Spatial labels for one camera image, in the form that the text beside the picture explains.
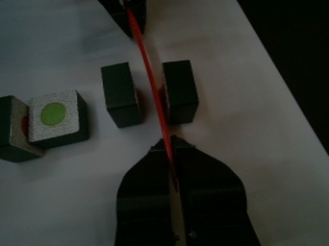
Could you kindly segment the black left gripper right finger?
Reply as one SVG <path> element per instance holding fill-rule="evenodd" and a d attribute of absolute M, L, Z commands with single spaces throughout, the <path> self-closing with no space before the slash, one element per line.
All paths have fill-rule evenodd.
<path fill-rule="evenodd" d="M 174 136 L 186 246 L 261 246 L 244 182 L 230 167 Z"/>

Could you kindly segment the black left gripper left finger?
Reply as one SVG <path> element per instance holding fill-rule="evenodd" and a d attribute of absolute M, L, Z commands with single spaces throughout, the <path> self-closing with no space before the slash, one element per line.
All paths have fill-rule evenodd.
<path fill-rule="evenodd" d="M 123 176 L 115 203 L 115 246 L 175 246 L 163 140 Z"/>

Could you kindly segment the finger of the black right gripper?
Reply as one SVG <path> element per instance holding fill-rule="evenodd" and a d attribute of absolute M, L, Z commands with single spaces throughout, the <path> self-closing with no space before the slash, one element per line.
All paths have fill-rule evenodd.
<path fill-rule="evenodd" d="M 128 5 L 143 32 L 147 24 L 147 0 L 128 0 Z"/>
<path fill-rule="evenodd" d="M 133 38 L 126 9 L 119 0 L 98 0 L 123 33 Z"/>

